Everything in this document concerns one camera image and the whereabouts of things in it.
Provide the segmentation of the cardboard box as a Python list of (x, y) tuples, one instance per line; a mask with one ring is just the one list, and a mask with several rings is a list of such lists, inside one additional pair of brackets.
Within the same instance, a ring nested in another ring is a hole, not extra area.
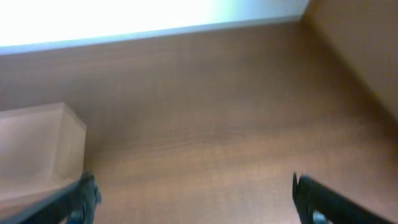
[(86, 124), (65, 103), (1, 112), (1, 209), (77, 181), (85, 137)]

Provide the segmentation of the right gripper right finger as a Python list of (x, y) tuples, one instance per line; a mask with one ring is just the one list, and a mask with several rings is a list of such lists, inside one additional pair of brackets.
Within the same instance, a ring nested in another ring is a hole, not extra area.
[(293, 175), (292, 198), (301, 223), (392, 224), (307, 175)]

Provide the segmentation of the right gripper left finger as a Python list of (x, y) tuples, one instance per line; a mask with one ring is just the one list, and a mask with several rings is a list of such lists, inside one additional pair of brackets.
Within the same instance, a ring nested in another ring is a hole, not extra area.
[(1, 224), (92, 224), (101, 193), (92, 172), (51, 196), (11, 215)]

